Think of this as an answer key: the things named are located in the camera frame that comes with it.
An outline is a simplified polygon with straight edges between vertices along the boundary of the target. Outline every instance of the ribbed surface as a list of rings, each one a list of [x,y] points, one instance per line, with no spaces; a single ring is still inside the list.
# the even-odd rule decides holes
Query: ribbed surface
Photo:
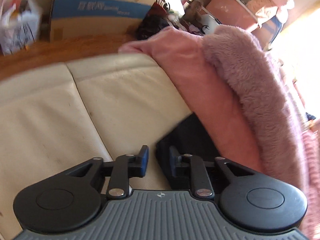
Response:
[[[300,240],[294,230],[278,236],[259,236],[230,225],[211,202],[192,198],[187,191],[135,190],[111,201],[94,222],[80,230],[55,236],[24,231],[16,240]]]

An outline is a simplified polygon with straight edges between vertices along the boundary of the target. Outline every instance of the blue stripe on box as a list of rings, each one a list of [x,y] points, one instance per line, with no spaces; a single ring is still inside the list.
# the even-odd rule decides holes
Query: blue stripe on box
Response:
[[[52,19],[113,16],[143,19],[150,5],[119,0],[55,0]]]

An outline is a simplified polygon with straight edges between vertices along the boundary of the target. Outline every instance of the brown wooden surface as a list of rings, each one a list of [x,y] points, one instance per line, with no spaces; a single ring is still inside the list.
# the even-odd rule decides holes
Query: brown wooden surface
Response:
[[[116,53],[122,44],[132,40],[128,35],[100,35],[52,43],[37,41],[28,50],[0,56],[0,80],[52,63]]]

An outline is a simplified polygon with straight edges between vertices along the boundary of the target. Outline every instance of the white bag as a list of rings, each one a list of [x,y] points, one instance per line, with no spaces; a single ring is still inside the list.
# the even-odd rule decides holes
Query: white bag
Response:
[[[14,5],[0,19],[0,45],[4,55],[25,48],[39,36],[42,10],[33,0],[28,0],[27,8],[16,20],[10,20]]]

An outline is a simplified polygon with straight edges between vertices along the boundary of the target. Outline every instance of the beige leather surface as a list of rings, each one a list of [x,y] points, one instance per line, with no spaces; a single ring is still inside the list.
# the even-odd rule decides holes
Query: beige leather surface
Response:
[[[143,54],[111,55],[67,63],[88,113],[111,157],[150,148],[147,174],[132,178],[140,189],[166,189],[155,144],[190,110],[168,76]]]
[[[0,232],[21,228],[12,210],[24,187],[94,156],[111,160],[65,65],[0,83]]]

